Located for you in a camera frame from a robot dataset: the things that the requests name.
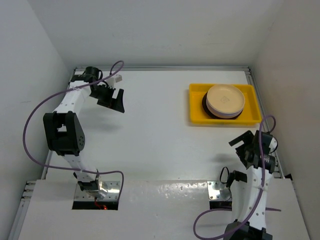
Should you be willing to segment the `cream white plate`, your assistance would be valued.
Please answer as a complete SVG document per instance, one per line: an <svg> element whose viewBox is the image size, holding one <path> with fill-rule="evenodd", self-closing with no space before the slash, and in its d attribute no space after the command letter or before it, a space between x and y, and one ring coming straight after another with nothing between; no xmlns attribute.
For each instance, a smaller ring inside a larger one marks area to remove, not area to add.
<svg viewBox="0 0 320 240"><path fill-rule="evenodd" d="M210 106L210 105L206 105L208 110L211 111L213 114L218 114L218 115L222 115L222 116L237 116L237 115L240 115L244 109L241 109L239 111L236 111L236 112L223 112L223 111L220 111L220 110L217 110L215 109L214 107Z"/></svg>

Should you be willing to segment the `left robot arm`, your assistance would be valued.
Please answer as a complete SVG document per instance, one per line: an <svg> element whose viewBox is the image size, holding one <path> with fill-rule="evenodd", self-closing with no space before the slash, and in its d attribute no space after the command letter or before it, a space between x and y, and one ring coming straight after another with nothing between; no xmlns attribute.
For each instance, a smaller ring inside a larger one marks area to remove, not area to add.
<svg viewBox="0 0 320 240"><path fill-rule="evenodd" d="M97 99L97 104L124 113L124 90L119 89L116 97L115 84L122 76L115 74L104 80L103 72L93 66L86 67L83 74L74 75L68 92L52 113L45 113L43 124L48 148L63 157L73 170L81 191L102 200L108 194L107 185L101 180L99 171L80 156L85 148L86 138L79 114L87 98Z"/></svg>

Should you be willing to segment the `yellow plastic bin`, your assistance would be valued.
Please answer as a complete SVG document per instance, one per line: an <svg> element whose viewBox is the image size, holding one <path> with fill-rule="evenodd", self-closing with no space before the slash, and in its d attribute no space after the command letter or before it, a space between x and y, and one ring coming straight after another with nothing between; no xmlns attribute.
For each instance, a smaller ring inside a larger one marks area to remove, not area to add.
<svg viewBox="0 0 320 240"><path fill-rule="evenodd" d="M255 89L249 84L233 84L244 95L245 104L242 113L235 119L218 119L209 116L203 108L203 98L213 84L191 83L189 85L189 116L193 124L198 125L237 125L251 126L262 121Z"/></svg>

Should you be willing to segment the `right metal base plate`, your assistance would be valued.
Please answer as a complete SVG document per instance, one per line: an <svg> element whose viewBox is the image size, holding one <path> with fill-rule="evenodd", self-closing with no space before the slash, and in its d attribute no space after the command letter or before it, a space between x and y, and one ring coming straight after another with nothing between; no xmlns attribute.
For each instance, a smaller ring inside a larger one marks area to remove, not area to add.
<svg viewBox="0 0 320 240"><path fill-rule="evenodd" d="M211 201L230 201L232 194L225 183L217 181L207 181L208 197Z"/></svg>

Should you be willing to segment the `purple plate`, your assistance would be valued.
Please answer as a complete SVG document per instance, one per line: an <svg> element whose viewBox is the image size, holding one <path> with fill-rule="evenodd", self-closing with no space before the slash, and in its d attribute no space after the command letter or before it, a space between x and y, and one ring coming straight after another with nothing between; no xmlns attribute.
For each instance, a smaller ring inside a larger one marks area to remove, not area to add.
<svg viewBox="0 0 320 240"><path fill-rule="evenodd" d="M217 118L217 119L236 119L239 115L242 114L243 111L238 111L238 112L233 112L233 113L225 113L225 112L220 112L220 111L214 111L211 112L209 111L209 115L212 118Z"/></svg>

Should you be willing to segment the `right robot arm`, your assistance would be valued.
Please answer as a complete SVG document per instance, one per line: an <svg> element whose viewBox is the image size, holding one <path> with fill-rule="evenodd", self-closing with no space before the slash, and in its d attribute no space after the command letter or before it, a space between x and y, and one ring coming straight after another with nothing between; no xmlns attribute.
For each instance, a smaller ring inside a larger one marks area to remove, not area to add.
<svg viewBox="0 0 320 240"><path fill-rule="evenodd" d="M275 137L261 133L263 160L260 159L259 131L250 130L229 142L246 168L245 172L234 170L228 175L226 187L231 192L231 213L233 222L225 232L237 230L223 237L224 240L271 240L267 233L266 203L270 180L276 167L276 159L271 155L277 148Z"/></svg>

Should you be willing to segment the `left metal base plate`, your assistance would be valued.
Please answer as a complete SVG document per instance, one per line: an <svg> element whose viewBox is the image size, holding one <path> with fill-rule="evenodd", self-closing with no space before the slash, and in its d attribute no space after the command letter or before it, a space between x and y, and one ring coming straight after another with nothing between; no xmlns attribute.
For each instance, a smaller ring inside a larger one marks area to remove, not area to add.
<svg viewBox="0 0 320 240"><path fill-rule="evenodd" d="M78 202L93 201L97 198L98 201L112 202L117 201L120 193L119 181L102 181L99 180L97 186L93 188L80 187L79 184L75 188L74 200Z"/></svg>

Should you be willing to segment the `steel plate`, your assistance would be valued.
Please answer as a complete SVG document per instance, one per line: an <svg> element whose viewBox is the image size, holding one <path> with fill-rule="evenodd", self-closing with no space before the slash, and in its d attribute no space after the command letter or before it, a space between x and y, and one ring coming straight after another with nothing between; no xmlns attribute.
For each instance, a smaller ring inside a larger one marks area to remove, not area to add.
<svg viewBox="0 0 320 240"><path fill-rule="evenodd" d="M230 115L230 116L223 116L223 117L220 117L220 116L218 116L218 115L213 114L213 113L209 110L209 108L207 107L207 92L206 92L205 95L203 96L201 104L202 104L202 108L203 108L204 112L205 112L210 118L212 118L212 119L235 120L235 119L237 119L237 118L242 114L242 112L243 112L243 111L240 111L237 115Z"/></svg>

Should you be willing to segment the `orange plate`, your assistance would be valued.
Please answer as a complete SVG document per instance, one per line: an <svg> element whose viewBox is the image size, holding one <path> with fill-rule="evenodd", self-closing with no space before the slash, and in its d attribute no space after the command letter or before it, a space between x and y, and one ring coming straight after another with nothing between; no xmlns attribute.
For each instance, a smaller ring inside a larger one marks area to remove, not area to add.
<svg viewBox="0 0 320 240"><path fill-rule="evenodd" d="M244 94L237 87L230 84L216 84L207 91L206 95L208 106L224 114L242 111L245 102Z"/></svg>

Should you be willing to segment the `metal base plate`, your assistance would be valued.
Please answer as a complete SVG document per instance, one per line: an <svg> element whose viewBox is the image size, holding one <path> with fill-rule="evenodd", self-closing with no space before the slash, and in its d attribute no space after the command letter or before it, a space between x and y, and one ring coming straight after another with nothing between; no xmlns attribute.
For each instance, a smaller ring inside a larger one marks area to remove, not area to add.
<svg viewBox="0 0 320 240"><path fill-rule="evenodd" d="M93 188L80 187L79 184L75 188L74 200L78 202L93 201L97 198L98 201L112 202L117 201L120 193L119 181L102 181L99 180L97 186Z"/></svg>
<svg viewBox="0 0 320 240"><path fill-rule="evenodd" d="M232 194L225 183L217 181L207 181L208 197L211 201L230 201Z"/></svg>

